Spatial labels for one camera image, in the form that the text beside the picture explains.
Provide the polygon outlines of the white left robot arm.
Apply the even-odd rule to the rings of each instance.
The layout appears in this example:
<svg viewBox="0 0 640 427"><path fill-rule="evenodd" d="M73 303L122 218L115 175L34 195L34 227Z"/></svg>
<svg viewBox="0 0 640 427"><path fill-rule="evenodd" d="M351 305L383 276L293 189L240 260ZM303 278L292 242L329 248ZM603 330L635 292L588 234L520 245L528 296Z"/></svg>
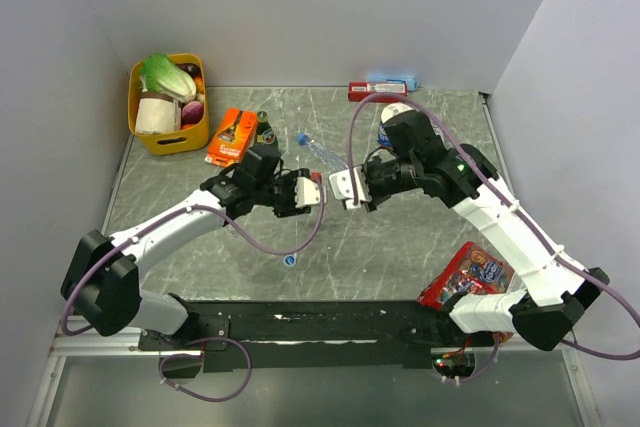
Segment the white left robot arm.
<svg viewBox="0 0 640 427"><path fill-rule="evenodd" d="M264 253L297 253L296 248L263 246L238 225L238 218L256 206L270 208L278 218L302 215L324 208L324 189L308 169L286 169L276 148L258 145L152 219L110 236L97 230L85 234L60 289L65 300L61 331L75 335L68 317L77 313L104 337L138 327L162 334L177 349L191 346L202 330L198 313L178 295L148 292L141 283L166 257L227 226Z"/></svg>

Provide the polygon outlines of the clear plastic bottle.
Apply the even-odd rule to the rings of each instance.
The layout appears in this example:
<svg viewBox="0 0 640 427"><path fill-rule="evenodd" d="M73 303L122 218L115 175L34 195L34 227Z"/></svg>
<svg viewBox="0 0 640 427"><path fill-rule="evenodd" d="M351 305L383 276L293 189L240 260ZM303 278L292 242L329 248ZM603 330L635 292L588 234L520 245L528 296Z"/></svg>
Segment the clear plastic bottle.
<svg viewBox="0 0 640 427"><path fill-rule="evenodd" d="M308 137L308 144L300 146L311 152L327 168L329 173L336 173L347 169L345 160L327 148L323 143L314 140L309 135Z"/></svg>

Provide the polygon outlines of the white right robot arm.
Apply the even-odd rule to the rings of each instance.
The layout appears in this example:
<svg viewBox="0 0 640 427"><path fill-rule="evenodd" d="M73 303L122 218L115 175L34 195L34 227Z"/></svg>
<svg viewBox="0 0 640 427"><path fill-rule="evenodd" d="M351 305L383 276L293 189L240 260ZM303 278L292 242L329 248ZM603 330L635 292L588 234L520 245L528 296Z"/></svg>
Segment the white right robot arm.
<svg viewBox="0 0 640 427"><path fill-rule="evenodd" d="M539 350L553 350L609 284L606 273L566 256L488 159L468 144L447 147L424 113L392 103L378 132L395 157L354 168L357 203L373 210L395 194L420 189L470 222L523 283L518 290L454 294L437 321L439 338L456 346L476 332L517 333Z"/></svg>

